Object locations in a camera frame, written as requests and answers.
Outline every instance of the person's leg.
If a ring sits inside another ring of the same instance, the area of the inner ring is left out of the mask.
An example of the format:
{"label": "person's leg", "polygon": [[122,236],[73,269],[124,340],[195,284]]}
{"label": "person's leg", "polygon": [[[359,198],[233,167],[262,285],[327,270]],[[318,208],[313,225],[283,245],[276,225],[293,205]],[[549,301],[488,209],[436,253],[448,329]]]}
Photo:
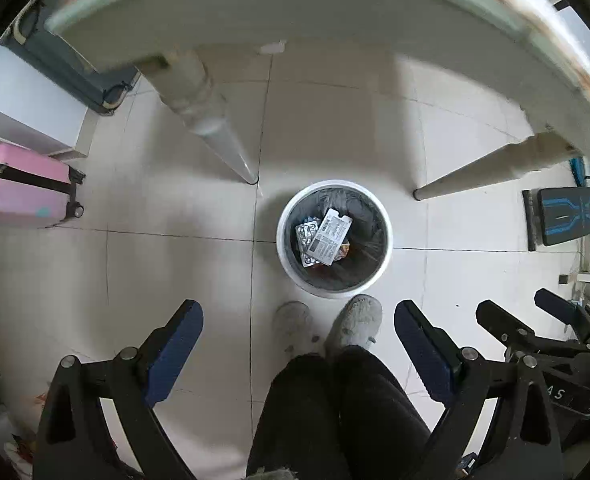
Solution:
{"label": "person's leg", "polygon": [[289,469],[298,480],[350,480],[339,441],[331,368],[320,355],[308,307],[280,307],[274,329],[293,358],[271,384],[246,474]]}
{"label": "person's leg", "polygon": [[390,370],[368,351],[381,305],[353,298],[326,341],[339,392],[341,442],[356,480],[402,478],[430,431]]}

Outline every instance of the black suitcase strap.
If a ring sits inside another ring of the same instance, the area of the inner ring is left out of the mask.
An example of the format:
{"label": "black suitcase strap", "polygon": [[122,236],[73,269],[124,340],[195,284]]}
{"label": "black suitcase strap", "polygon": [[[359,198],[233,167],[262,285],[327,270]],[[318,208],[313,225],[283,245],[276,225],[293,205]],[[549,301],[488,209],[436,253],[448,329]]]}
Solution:
{"label": "black suitcase strap", "polygon": [[29,186],[42,187],[43,189],[50,189],[70,195],[73,190],[73,184],[61,182],[60,180],[53,180],[45,176],[26,173],[25,171],[11,168],[5,164],[0,164],[0,178],[4,180],[11,180],[12,182],[19,182],[21,184],[28,184]]}

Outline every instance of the metal screw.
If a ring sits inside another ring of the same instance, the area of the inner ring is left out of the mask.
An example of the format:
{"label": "metal screw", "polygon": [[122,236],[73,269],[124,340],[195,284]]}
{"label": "metal screw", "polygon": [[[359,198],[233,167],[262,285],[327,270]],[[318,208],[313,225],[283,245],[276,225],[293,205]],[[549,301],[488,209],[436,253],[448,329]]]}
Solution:
{"label": "metal screw", "polygon": [[127,346],[120,352],[120,357],[124,361],[130,361],[137,355],[137,349],[134,346]]}
{"label": "metal screw", "polygon": [[62,368],[70,368],[72,365],[75,364],[75,356],[74,355],[67,355],[64,357],[59,364]]}
{"label": "metal screw", "polygon": [[478,351],[474,348],[471,348],[470,346],[465,346],[462,349],[462,357],[464,357],[466,361],[475,361],[475,359],[480,357],[480,354],[478,354]]}
{"label": "metal screw", "polygon": [[522,358],[522,361],[524,362],[525,365],[527,365],[529,368],[534,368],[537,365],[537,360],[535,359],[535,357],[533,357],[532,355],[525,355]]}

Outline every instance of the trash bag liner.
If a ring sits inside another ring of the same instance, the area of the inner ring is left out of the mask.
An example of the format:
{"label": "trash bag liner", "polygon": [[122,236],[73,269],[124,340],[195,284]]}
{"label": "trash bag liner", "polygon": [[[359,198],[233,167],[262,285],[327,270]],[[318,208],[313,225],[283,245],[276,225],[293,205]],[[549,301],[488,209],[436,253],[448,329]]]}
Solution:
{"label": "trash bag liner", "polygon": [[[348,254],[329,267],[318,264],[304,268],[295,226],[309,216],[323,219],[329,208],[353,219],[346,235],[351,244]],[[291,211],[282,235],[291,267],[307,283],[323,290],[340,291],[365,282],[377,271],[386,252],[384,219],[366,195],[351,189],[329,187],[304,197]]]}

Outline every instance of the shoe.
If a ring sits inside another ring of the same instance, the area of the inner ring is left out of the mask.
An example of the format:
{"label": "shoe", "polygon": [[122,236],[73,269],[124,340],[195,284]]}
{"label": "shoe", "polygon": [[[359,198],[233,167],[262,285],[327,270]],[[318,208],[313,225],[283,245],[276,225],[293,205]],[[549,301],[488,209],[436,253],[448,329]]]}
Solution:
{"label": "shoe", "polygon": [[310,309],[300,301],[290,301],[275,311],[273,333],[289,359],[324,352],[321,338],[313,329]]}
{"label": "shoe", "polygon": [[336,356],[345,346],[368,350],[375,343],[381,325],[381,303],[367,294],[351,298],[339,313],[326,338],[326,355]]}

